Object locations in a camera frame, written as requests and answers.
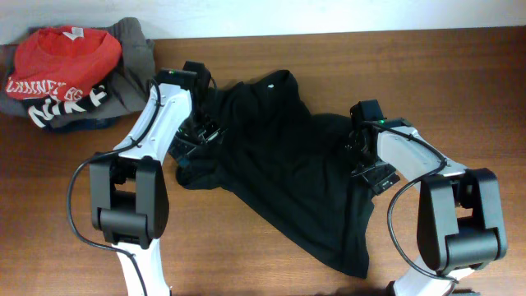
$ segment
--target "red fabric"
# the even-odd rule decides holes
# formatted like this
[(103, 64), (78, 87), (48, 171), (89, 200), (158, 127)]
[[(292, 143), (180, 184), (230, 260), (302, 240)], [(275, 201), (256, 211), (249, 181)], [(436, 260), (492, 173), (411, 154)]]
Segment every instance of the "red fabric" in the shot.
[(108, 32), (84, 28), (84, 37), (75, 40), (62, 32), (72, 27), (38, 30), (18, 46), (7, 95), (77, 101), (117, 66), (121, 45)]

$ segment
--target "black t-shirt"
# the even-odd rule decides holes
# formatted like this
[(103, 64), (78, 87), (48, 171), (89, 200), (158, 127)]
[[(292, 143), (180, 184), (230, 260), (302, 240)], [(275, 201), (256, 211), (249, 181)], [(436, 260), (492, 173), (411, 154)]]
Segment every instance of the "black t-shirt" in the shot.
[(365, 278), (374, 193), (350, 177), (351, 119), (312, 116), (289, 71), (210, 95), (205, 108), (228, 130), (178, 167), (179, 184), (233, 192), (327, 266)]

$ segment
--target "black fabric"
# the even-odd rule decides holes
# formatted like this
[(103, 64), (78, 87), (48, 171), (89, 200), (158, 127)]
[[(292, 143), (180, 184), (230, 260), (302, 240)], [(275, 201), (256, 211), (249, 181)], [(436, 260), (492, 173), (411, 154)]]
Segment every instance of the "black fabric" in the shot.
[(179, 184), (235, 193), (327, 266), (365, 278), (373, 192), (350, 178), (354, 167), (344, 149), (350, 118), (312, 116), (289, 71), (239, 83), (213, 98), (205, 108), (228, 130), (220, 144), (178, 168)]

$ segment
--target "table surface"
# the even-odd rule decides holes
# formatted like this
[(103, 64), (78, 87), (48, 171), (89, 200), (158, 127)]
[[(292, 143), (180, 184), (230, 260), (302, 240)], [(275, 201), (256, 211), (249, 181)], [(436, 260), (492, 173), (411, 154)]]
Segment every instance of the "table surface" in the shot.
[[(159, 40), (158, 67), (202, 61), (220, 87), (277, 69), (297, 78), (313, 113), (348, 115), (359, 100), (378, 99), (388, 118), (405, 117), (450, 158), (488, 167), (499, 178), (510, 248), (507, 256), (463, 280), (483, 295), (526, 291), (526, 28), (421, 30), (227, 39)], [(117, 256), (80, 243), (66, 220), (66, 187), (76, 166), (110, 150), (137, 115), (96, 132), (52, 134), (23, 118), (0, 116), (0, 294), (124, 295)], [(164, 275), (177, 295), (300, 295), (384, 288), (408, 266), (389, 239), (385, 213), (402, 183), (375, 197), (367, 229), (366, 280), (324, 266), (230, 192), (178, 186), (169, 157), (170, 200), (161, 243)], [(399, 240), (418, 254), (418, 195), (394, 211)], [(77, 181), (73, 212), (90, 225), (87, 172)]]

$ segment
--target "white wall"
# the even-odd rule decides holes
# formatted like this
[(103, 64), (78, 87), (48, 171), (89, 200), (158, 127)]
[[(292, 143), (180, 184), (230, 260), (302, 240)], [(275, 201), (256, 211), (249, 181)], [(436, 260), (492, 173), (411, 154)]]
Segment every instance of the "white wall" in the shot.
[(135, 16), (147, 38), (526, 25), (526, 0), (0, 0), (0, 44), (30, 26), (107, 26)]

